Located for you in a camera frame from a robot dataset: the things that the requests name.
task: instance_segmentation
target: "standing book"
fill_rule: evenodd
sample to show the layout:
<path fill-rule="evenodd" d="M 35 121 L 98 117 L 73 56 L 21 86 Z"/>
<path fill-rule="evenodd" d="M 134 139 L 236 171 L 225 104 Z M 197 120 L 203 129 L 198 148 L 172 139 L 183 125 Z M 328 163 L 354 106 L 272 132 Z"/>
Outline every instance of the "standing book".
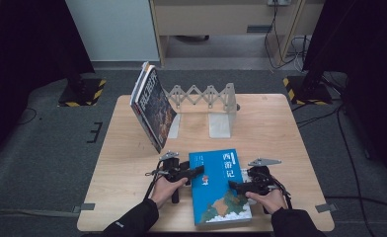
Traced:
<path fill-rule="evenodd" d="M 170 105 L 154 65 L 144 63 L 130 105 L 157 152 L 166 144 L 176 112 Z"/>
<path fill-rule="evenodd" d="M 189 156 L 191 169 L 204 166 L 203 175 L 192 180 L 194 224 L 251 220 L 248 199 L 228 186 L 228 181 L 243 183 L 236 149 L 192 152 Z"/>

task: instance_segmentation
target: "cover illustration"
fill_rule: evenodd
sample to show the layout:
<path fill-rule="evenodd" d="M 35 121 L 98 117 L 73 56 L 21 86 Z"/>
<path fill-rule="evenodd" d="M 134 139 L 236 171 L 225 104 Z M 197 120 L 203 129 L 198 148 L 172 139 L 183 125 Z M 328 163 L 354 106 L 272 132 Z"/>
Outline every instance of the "cover illustration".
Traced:
<path fill-rule="evenodd" d="M 142 128 L 144 129 L 145 133 L 147 134 L 148 138 L 151 141 L 151 144 L 156 148 L 157 152 L 160 153 L 161 147 L 159 146 L 159 143 L 156 140 L 156 137 L 154 136 L 153 132 L 151 131 L 150 127 L 147 124 L 147 121 L 145 120 L 144 116 L 141 114 L 140 108 L 135 104 L 135 98 L 137 94 L 139 93 L 140 86 L 142 81 L 145 78 L 145 75 L 147 74 L 148 68 L 150 64 L 148 62 L 144 62 L 141 67 L 140 75 L 138 76 L 138 79 L 135 83 L 134 89 L 132 90 L 131 98 L 129 101 L 129 105 L 132 107 L 132 110 L 135 113 L 135 116 L 137 117 L 138 121 L 140 122 Z"/>
<path fill-rule="evenodd" d="M 248 199 L 237 196 L 228 181 L 243 183 L 235 149 L 190 153 L 190 166 L 204 165 L 204 173 L 192 180 L 195 225 L 248 221 L 252 212 Z"/>
<path fill-rule="evenodd" d="M 158 145 L 163 148 L 177 113 L 165 95 L 154 65 L 148 67 L 135 98 L 135 105 L 139 108 Z"/>

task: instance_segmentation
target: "black sleeve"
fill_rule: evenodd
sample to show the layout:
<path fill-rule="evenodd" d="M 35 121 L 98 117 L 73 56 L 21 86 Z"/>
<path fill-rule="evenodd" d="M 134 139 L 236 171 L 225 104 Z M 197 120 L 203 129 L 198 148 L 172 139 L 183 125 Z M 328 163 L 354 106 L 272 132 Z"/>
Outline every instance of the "black sleeve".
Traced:
<path fill-rule="evenodd" d="M 271 224 L 276 237 L 326 236 L 317 229 L 305 210 L 281 208 L 272 215 Z"/>
<path fill-rule="evenodd" d="M 119 220 L 111 223 L 103 232 L 104 237 L 143 236 L 159 218 L 156 203 L 146 199 L 127 212 Z"/>

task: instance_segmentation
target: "blue book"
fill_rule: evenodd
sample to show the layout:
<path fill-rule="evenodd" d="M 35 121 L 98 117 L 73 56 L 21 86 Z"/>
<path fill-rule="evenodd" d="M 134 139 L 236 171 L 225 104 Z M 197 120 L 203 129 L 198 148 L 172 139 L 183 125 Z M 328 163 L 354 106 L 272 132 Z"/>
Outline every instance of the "blue book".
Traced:
<path fill-rule="evenodd" d="M 190 153 L 191 169 L 203 165 L 204 173 L 192 179 L 195 225 L 249 221 L 248 199 L 236 194 L 228 181 L 243 183 L 235 149 Z"/>

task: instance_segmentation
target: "black tripod base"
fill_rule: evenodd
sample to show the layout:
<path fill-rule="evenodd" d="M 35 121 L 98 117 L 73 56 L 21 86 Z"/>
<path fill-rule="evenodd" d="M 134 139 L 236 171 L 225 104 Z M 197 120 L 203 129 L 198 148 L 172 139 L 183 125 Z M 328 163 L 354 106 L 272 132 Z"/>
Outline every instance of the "black tripod base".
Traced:
<path fill-rule="evenodd" d="M 82 81 L 84 85 L 82 92 L 75 92 L 67 84 L 58 100 L 60 107 L 93 106 L 98 102 L 107 81 L 104 79 L 83 79 Z"/>
<path fill-rule="evenodd" d="M 326 105 L 332 103 L 332 97 L 323 84 L 317 85 L 311 94 L 303 93 L 302 87 L 304 79 L 304 76 L 288 76 L 283 79 L 283 85 L 288 92 L 289 100 L 292 104 Z"/>

